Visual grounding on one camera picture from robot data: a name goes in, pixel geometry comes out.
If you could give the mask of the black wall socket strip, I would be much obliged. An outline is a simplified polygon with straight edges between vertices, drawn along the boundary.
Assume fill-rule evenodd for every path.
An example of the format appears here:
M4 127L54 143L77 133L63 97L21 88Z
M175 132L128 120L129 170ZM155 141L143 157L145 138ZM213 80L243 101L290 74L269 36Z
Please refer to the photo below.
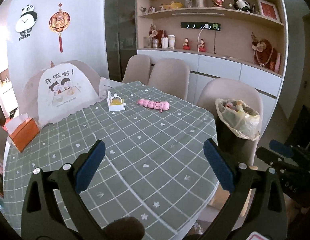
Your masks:
M207 29L214 31L221 31L220 23L207 23L207 22L180 22L182 29Z

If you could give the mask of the white mesh food cover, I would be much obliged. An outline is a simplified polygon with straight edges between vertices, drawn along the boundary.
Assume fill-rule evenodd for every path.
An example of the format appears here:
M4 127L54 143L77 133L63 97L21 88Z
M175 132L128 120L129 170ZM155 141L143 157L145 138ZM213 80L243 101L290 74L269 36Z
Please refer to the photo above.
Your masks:
M107 97L106 79L82 61L72 60L41 70L26 83L19 113L39 127L60 120Z

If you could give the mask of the beige chair near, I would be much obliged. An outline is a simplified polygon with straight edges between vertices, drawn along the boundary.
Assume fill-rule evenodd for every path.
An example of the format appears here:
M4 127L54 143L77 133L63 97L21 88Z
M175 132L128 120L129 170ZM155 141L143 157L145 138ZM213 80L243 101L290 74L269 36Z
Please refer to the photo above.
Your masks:
M231 132L218 117L216 99L242 100L263 116L263 102L259 93L255 88L240 81L218 78L205 85L196 103L198 107L208 110L214 116L218 146L231 153L238 161L253 166L258 140L244 140Z

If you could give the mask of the white canister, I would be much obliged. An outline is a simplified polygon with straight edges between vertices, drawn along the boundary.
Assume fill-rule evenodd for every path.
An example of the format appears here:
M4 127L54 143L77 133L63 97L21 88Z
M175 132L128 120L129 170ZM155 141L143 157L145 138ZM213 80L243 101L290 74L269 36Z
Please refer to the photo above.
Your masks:
M176 39L175 35L169 35L168 38L169 38L169 48L175 49L175 39Z

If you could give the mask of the wine bottle on shelf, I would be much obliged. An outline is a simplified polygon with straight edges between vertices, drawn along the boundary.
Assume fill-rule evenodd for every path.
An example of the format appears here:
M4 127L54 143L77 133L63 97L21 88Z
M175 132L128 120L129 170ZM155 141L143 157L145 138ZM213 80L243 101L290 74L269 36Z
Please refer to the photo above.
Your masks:
M252 7L249 2L245 0L233 0L233 1L234 1L233 7L235 10L250 12L250 13L253 12Z

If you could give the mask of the beige chair middle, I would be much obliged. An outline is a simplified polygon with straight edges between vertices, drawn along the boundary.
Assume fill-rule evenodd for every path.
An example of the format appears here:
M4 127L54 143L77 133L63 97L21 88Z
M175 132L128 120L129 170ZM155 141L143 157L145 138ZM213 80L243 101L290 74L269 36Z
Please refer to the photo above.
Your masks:
M154 65L147 85L186 100L189 78L190 68L183 60L162 59Z

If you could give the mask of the red framed picture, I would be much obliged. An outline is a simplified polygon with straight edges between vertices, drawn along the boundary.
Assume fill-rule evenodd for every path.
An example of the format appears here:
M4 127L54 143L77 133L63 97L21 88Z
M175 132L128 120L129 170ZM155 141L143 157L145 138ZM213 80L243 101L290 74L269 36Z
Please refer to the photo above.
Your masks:
M257 0L260 14L280 22L279 13L275 4L265 0Z

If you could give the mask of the red doll figurine left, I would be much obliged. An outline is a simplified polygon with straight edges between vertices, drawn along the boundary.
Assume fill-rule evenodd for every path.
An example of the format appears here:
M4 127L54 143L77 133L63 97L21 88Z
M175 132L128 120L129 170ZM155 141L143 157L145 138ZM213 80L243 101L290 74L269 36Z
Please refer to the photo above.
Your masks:
M189 39L185 38L183 42L183 50L190 50Z

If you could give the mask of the orange tissue box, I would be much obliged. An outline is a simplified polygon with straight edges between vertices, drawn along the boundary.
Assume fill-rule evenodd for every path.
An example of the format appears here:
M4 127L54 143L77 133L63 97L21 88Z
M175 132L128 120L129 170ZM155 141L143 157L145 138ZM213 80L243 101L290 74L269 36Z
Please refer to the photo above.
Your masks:
M6 129L14 146L20 153L40 132L37 123L28 114L22 114L10 120L6 124Z

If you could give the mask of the large plush doll decoration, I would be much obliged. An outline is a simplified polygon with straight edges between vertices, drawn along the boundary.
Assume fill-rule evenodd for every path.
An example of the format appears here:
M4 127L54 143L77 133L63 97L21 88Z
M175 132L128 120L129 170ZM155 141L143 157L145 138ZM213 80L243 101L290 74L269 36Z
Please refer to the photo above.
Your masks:
M262 68L267 68L277 74L280 72L281 53L267 39L258 39L251 34L254 62Z

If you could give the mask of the beige chair far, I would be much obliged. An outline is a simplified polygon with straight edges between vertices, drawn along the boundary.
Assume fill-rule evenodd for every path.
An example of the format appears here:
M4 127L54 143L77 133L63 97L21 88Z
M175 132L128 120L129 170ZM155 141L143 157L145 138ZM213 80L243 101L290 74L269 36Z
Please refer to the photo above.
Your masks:
M150 73L150 57L147 55L134 55L127 63L122 83L140 81L142 84L148 85Z

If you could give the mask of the red chinese knot ornament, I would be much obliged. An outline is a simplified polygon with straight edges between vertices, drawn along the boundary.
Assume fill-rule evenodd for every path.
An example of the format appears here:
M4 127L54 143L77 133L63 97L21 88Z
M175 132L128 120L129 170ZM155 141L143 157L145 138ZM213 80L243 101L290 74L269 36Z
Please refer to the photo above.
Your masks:
M63 52L62 32L69 27L71 17L66 11L62 9L63 6L62 3L59 3L58 6L59 6L58 11L51 16L48 22L48 26L51 31L53 31L54 33L58 33L59 51L60 53L62 53Z

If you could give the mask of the red doll figurine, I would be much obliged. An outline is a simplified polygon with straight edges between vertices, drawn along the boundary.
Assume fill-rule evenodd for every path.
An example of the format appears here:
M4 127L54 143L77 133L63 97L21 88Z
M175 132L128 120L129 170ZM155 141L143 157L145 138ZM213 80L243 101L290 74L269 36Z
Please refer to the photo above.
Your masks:
M183 50L190 50L189 39L185 38L183 42Z
M198 42L198 51L199 52L206 52L206 47L205 47L205 41L204 39L200 39Z

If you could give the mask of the white cup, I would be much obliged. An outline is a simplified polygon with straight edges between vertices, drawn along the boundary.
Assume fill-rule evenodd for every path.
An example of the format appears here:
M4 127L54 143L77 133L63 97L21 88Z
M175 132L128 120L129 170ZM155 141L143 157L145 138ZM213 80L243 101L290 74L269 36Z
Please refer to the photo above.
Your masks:
M169 38L168 37L162 37L161 47L163 49L166 49L169 47Z

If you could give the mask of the red doll figurine right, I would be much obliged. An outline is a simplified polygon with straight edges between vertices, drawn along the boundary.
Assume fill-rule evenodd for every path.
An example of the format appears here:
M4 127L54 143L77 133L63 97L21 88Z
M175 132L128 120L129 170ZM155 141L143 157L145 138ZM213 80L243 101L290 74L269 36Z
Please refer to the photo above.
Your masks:
M198 51L199 52L206 52L206 47L205 47L205 41L204 39L200 39L198 42Z

